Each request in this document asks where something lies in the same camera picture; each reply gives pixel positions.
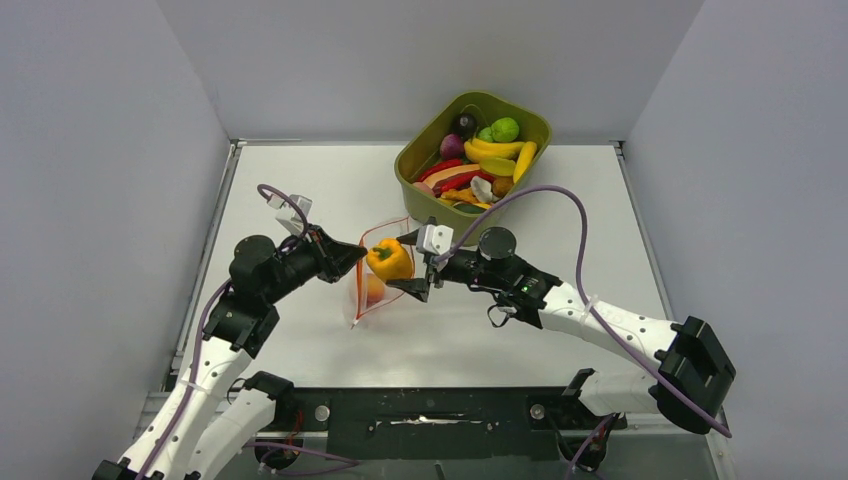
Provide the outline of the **yellow bell pepper toy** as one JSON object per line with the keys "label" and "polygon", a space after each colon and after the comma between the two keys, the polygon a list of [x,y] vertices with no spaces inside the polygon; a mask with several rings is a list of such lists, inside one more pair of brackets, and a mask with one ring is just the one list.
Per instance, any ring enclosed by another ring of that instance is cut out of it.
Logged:
{"label": "yellow bell pepper toy", "polygon": [[384,283],[407,280],[414,275],[412,257],[396,238],[384,238],[370,248],[365,261],[372,273]]}

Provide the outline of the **pink peach toy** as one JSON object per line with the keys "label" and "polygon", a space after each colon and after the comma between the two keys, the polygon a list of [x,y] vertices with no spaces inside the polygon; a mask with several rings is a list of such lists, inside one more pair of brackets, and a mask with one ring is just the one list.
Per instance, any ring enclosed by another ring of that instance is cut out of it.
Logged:
{"label": "pink peach toy", "polygon": [[372,273],[365,277],[366,307],[371,308],[384,301],[386,286],[383,281]]}

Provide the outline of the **clear zip top bag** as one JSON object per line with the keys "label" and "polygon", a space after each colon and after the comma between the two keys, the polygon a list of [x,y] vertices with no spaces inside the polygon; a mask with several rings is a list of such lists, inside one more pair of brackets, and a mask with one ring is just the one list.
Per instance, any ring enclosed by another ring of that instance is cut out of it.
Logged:
{"label": "clear zip top bag", "polygon": [[396,217],[367,228],[358,244],[366,249],[348,282],[348,300],[343,312],[353,330],[387,321],[399,311],[399,300],[405,294],[389,287],[389,274],[405,273],[410,279],[416,269],[416,254],[410,246],[401,245],[396,237],[413,230],[408,216]]}

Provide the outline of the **yellow lemon slice toy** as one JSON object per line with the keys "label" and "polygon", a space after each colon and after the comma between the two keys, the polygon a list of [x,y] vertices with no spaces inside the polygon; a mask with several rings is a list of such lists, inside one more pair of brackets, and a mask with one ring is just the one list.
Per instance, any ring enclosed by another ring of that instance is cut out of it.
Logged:
{"label": "yellow lemon slice toy", "polygon": [[480,169],[490,175],[496,177],[512,177],[516,170],[516,162],[514,160],[489,157],[479,161]]}

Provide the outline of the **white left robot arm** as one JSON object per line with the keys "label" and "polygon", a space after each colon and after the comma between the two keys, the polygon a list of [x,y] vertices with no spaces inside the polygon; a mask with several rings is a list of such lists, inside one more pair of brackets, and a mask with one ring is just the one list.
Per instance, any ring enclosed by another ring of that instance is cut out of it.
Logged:
{"label": "white left robot arm", "polygon": [[223,414],[216,412],[276,327],[276,303],[314,278],[339,281],[366,254],[317,225],[281,244],[262,235],[241,240],[229,279],[203,310],[188,369],[147,429],[119,460],[102,461],[94,478],[216,478],[291,397],[290,381],[258,372]]}

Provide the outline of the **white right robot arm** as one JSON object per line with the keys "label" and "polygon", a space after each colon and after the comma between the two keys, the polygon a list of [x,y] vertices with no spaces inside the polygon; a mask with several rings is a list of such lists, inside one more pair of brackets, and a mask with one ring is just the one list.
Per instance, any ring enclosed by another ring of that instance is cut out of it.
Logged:
{"label": "white right robot arm", "polygon": [[706,321],[656,319],[590,299],[518,256],[515,236],[503,227],[486,229],[473,249],[449,250],[452,237],[451,228],[434,221],[399,236],[422,254],[425,272],[390,286],[425,302],[432,288],[461,284],[491,295],[506,319],[579,338],[642,367],[638,374],[583,370],[562,400],[572,425],[612,413],[654,413],[690,433],[729,433],[718,415],[736,369]]}

